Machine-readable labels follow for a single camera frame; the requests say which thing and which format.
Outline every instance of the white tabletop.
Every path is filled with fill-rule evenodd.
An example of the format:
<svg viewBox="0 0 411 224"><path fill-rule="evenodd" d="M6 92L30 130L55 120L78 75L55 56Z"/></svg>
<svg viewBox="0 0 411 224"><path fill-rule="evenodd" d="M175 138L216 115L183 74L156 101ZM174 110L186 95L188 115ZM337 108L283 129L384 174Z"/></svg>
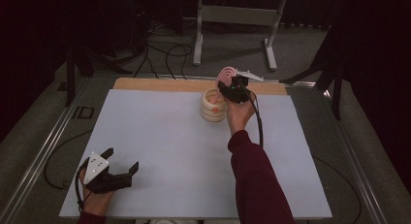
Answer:
<svg viewBox="0 0 411 224"><path fill-rule="evenodd" d="M131 188L117 191L108 216L237 218L226 120L200 115L200 92L111 90L83 158L113 147L110 173L137 161ZM290 96L259 95L265 151L296 219L331 217L324 190ZM259 142L255 116L247 131ZM60 216L79 216L74 184Z"/></svg>

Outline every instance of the metal frame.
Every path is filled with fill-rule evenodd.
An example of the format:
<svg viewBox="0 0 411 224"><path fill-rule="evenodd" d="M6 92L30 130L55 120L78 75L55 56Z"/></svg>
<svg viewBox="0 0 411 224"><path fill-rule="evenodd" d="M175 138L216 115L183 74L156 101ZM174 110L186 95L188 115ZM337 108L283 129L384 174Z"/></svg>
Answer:
<svg viewBox="0 0 411 224"><path fill-rule="evenodd" d="M365 205L368 209L370 217L372 218L372 221L376 224L388 223L385 214L374 194L372 186L365 175L363 167L360 164L360 160L358 159L356 152L349 141L349 138L344 130L344 127L342 126L341 122L338 121L334 116L334 112L331 109L332 97L329 91L324 91L324 95L322 97L323 104L324 106L326 106L326 115L329 117L330 121L336 127L338 137L340 138L341 144L343 146L342 150L344 151L345 158L347 159L348 165L350 166L354 179L357 182Z"/></svg>
<svg viewBox="0 0 411 224"><path fill-rule="evenodd" d="M245 9L233 7L219 7L203 5L203 0L199 0L197 10L197 37L194 47L193 64L201 65L202 48L203 48L203 21L226 22L226 23L243 23L271 26L271 32L268 39L264 39L269 69L277 70L272 42L278 29L278 25L283 14L283 9L287 0L281 0L277 10L264 9Z"/></svg>
<svg viewBox="0 0 411 224"><path fill-rule="evenodd" d="M8 201L6 207L2 210L0 215L0 223L13 223L23 206L25 200L27 199L31 189L37 181L43 167L50 157L52 151L57 145L60 136L63 134L71 116L73 115L79 97L84 90L84 88L89 84L90 78L82 79L77 90L77 95L74 97L73 102L71 102L70 107L65 108L63 113L60 114L57 122L55 123L53 129L48 135L45 143L37 154L36 158L27 168L24 176L22 177L20 183L18 184L12 198Z"/></svg>

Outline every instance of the black curtain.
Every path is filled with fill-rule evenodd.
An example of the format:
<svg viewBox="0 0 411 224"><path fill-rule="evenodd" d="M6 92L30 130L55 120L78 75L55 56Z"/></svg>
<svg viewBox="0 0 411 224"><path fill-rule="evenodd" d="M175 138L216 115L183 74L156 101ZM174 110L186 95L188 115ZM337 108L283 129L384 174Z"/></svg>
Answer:
<svg viewBox="0 0 411 224"><path fill-rule="evenodd" d="M0 141L64 62L55 34L66 0L0 0Z"/></svg>
<svg viewBox="0 0 411 224"><path fill-rule="evenodd" d="M345 0L313 65L339 53L343 77L411 191L411 0Z"/></svg>

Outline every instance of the wooden edge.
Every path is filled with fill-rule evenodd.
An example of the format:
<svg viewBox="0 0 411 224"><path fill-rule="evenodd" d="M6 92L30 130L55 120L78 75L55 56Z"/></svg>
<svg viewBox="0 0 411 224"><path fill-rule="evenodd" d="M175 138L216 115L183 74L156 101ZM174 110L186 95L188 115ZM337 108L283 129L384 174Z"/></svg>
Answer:
<svg viewBox="0 0 411 224"><path fill-rule="evenodd" d="M157 80L119 78L113 89L122 90L154 90L154 91L193 91L205 92L215 87L215 80ZM278 82L249 82L248 89L262 95L287 95L285 87Z"/></svg>

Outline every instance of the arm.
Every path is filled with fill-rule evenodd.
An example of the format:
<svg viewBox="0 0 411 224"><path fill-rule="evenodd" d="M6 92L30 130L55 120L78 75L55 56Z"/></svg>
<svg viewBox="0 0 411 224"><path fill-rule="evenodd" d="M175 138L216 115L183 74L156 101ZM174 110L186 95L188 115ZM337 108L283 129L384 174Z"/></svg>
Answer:
<svg viewBox="0 0 411 224"><path fill-rule="evenodd" d="M85 188L84 181L85 169L80 172L79 180L82 184L84 207L79 216L79 224L104 224L106 223L106 211L109 208L114 192L104 194L94 194Z"/></svg>
<svg viewBox="0 0 411 224"><path fill-rule="evenodd" d="M227 119L232 137L229 150L236 177L237 211L241 224L295 223L287 199L263 148L251 143L244 130L254 114L251 102L227 100Z"/></svg>

